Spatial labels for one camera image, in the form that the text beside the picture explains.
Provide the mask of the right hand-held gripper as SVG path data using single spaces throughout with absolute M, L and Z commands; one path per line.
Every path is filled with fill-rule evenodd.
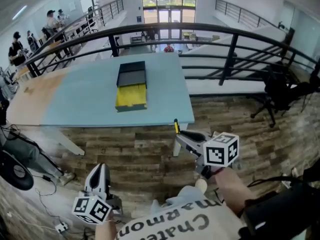
M 195 171 L 206 179 L 232 165 L 240 155 L 240 137 L 233 133 L 182 130 L 176 140 L 195 156 Z

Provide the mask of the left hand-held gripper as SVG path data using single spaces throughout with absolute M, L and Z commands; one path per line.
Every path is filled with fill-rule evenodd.
M 102 225 L 110 213 L 123 214 L 122 200 L 110 193 L 109 167 L 99 163 L 88 174 L 84 190 L 74 199 L 72 214 L 91 225 Z

